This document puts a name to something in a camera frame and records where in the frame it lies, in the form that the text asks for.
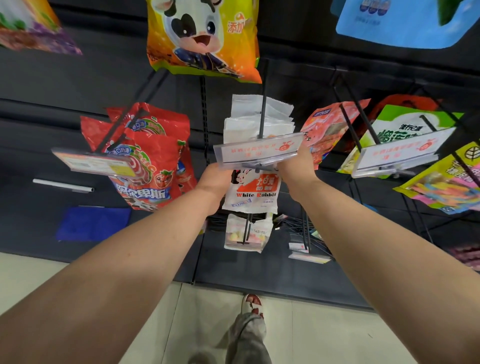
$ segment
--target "red candy bag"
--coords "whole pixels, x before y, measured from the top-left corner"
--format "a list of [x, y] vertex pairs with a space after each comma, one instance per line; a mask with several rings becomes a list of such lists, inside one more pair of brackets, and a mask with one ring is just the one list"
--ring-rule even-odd
[[[81, 117], [82, 134], [95, 150], [113, 124]], [[123, 140], [107, 149], [125, 134]], [[135, 210], [156, 211], [181, 195], [177, 169], [181, 146], [175, 137], [136, 133], [120, 126], [102, 152], [128, 156], [137, 178], [110, 177], [118, 193]]]
[[[135, 125], [129, 125], [129, 128], [134, 132], [143, 131], [177, 138], [179, 146], [182, 147], [176, 172], [178, 184], [182, 193], [192, 190], [197, 185], [197, 180], [193, 173], [192, 158], [187, 143], [190, 136], [190, 120], [188, 116], [159, 109], [144, 102], [137, 102], [125, 119], [132, 120], [140, 108], [144, 110], [144, 116], [139, 118]], [[123, 111], [124, 109], [122, 108], [107, 109], [108, 116], [113, 122], [118, 120]]]

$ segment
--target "cartoon cow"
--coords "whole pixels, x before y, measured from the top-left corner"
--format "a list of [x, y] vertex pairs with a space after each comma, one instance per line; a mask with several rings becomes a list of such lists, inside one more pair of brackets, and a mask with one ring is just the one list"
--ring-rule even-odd
[[233, 184], [247, 184], [260, 178], [259, 173], [255, 173], [255, 170], [236, 170], [233, 178]]
[[239, 77], [215, 53], [223, 47], [223, 25], [219, 7], [223, 0], [152, 0], [162, 15], [166, 34], [178, 47], [175, 55], [200, 70]]

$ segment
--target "blue snack bag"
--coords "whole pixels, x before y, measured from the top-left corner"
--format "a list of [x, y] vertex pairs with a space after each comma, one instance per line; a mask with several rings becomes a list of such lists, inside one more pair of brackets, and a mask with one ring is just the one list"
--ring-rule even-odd
[[347, 0], [336, 32], [388, 46], [441, 49], [480, 17], [480, 0]]

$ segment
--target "hand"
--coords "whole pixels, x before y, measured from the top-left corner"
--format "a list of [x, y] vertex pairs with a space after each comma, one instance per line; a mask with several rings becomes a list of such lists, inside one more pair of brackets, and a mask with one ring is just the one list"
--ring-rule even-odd
[[298, 201], [303, 188], [312, 182], [319, 182], [313, 169], [313, 158], [310, 149], [301, 145], [298, 154], [278, 164], [278, 171], [282, 179], [287, 183], [290, 195]]
[[221, 170], [218, 163], [210, 164], [198, 181], [196, 190], [209, 193], [212, 196], [212, 203], [208, 209], [208, 215], [217, 212], [220, 200], [227, 193], [232, 180], [232, 170]]

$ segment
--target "leg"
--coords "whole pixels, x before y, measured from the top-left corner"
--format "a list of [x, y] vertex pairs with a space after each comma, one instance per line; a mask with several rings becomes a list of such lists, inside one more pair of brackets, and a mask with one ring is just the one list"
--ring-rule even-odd
[[228, 333], [226, 364], [271, 364], [264, 345], [266, 326], [262, 303], [258, 296], [243, 298], [242, 313]]

